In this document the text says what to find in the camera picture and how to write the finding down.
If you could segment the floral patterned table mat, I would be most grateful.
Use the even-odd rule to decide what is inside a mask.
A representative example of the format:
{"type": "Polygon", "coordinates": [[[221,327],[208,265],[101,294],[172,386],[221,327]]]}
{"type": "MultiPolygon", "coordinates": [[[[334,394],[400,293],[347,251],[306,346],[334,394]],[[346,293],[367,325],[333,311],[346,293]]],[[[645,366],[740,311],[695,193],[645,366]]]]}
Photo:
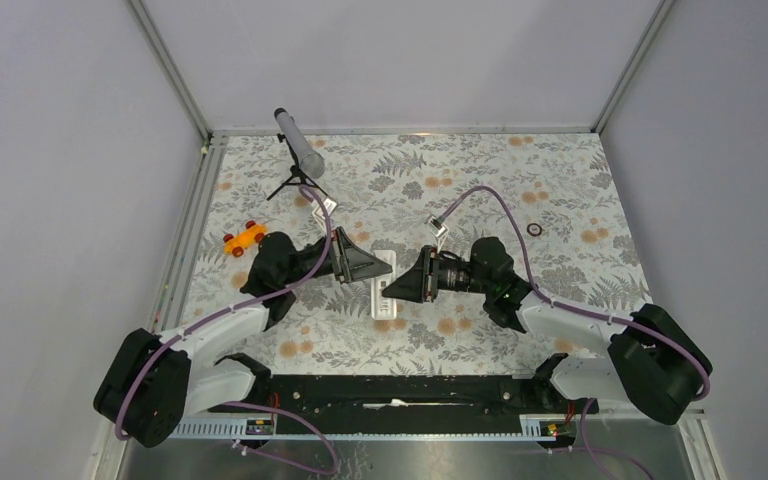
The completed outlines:
{"type": "MultiPolygon", "coordinates": [[[[448,207],[446,248],[467,255],[500,238],[519,273],[595,308],[621,312],[651,298],[603,147],[594,134],[314,136],[326,162],[321,186],[334,221],[367,251],[393,250],[397,270],[433,242],[425,222],[448,207]]],[[[189,283],[170,288],[157,326],[192,323],[241,300],[253,251],[223,252],[223,236],[248,221],[287,233],[297,246],[320,229],[293,188],[266,197],[292,160],[273,136],[225,137],[212,160],[189,283]]],[[[479,295],[444,292],[431,304],[401,302],[395,320],[370,314],[368,282],[326,276],[306,283],[286,318],[233,345],[279,374],[432,375],[529,373],[568,340],[496,326],[479,295]]]]}

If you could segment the orange toy car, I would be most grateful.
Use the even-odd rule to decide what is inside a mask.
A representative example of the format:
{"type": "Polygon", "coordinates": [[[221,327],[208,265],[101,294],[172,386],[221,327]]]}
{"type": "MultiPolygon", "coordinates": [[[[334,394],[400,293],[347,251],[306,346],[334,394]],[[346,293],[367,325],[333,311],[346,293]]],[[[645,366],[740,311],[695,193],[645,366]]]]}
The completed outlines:
{"type": "Polygon", "coordinates": [[[241,257],[247,248],[258,245],[268,231],[269,229],[265,225],[248,221],[239,233],[226,233],[223,236],[223,252],[233,257],[241,257]]]}

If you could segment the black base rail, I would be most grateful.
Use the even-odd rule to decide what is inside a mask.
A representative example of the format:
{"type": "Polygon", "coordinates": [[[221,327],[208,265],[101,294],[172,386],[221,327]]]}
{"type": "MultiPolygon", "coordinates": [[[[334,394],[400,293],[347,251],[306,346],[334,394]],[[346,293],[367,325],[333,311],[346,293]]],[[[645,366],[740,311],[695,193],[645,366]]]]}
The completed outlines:
{"type": "Polygon", "coordinates": [[[248,399],[326,435],[514,434],[522,415],[569,410],[548,381],[510,375],[275,375],[248,399]]]}

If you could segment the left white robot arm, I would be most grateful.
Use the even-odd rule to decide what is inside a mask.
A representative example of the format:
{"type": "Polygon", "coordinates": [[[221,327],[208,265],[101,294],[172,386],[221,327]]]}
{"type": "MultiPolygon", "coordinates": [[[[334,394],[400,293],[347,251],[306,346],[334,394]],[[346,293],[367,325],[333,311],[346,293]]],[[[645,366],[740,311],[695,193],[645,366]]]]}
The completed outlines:
{"type": "Polygon", "coordinates": [[[394,272],[392,252],[367,252],[340,227],[303,249],[283,232],[266,234],[257,247],[243,301],[189,326],[158,334],[138,328],[124,338],[93,400],[118,439],[154,447],[194,413],[228,402],[261,409],[269,401],[268,381],[253,362],[223,351],[280,322],[306,280],[332,276],[378,285],[394,272]]]}

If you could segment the grey microphone on tripod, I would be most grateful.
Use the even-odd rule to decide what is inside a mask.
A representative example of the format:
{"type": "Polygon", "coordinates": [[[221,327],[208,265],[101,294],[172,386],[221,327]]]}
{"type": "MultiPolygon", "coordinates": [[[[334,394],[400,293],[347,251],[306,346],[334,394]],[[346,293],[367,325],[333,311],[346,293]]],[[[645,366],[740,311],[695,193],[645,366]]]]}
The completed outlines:
{"type": "Polygon", "coordinates": [[[317,180],[325,173],[324,157],[312,147],[299,129],[295,119],[286,109],[282,107],[277,108],[273,116],[280,130],[277,134],[277,139],[288,148],[292,165],[289,177],[270,193],[266,199],[268,201],[272,200],[284,188],[290,186],[306,186],[327,195],[326,190],[317,183],[317,180]]]}

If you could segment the white AC remote control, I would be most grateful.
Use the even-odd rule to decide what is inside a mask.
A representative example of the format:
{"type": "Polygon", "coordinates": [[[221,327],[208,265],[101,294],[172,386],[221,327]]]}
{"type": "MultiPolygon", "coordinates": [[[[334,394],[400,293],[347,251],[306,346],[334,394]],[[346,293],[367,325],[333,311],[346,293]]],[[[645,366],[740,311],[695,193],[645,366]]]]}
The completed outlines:
{"type": "Polygon", "coordinates": [[[397,301],[383,295],[383,290],[397,278],[397,255],[393,250],[374,250],[373,254],[391,267],[391,272],[370,281],[370,314],[375,321],[395,320],[397,301]]]}

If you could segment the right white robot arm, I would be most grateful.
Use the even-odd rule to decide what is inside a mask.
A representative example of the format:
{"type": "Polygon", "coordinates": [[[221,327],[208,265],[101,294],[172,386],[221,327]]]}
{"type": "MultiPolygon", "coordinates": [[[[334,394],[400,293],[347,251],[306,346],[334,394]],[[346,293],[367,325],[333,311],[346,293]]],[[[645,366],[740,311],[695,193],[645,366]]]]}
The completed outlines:
{"type": "Polygon", "coordinates": [[[593,353],[591,359],[551,360],[549,374],[533,386],[543,410],[604,399],[628,402],[650,419],[674,425],[710,389],[710,360],[664,308],[645,303],[624,315],[552,297],[515,272],[497,237],[476,240],[468,259],[427,245],[381,294],[430,303],[442,291],[481,294],[482,308],[497,326],[568,340],[593,353]]]}

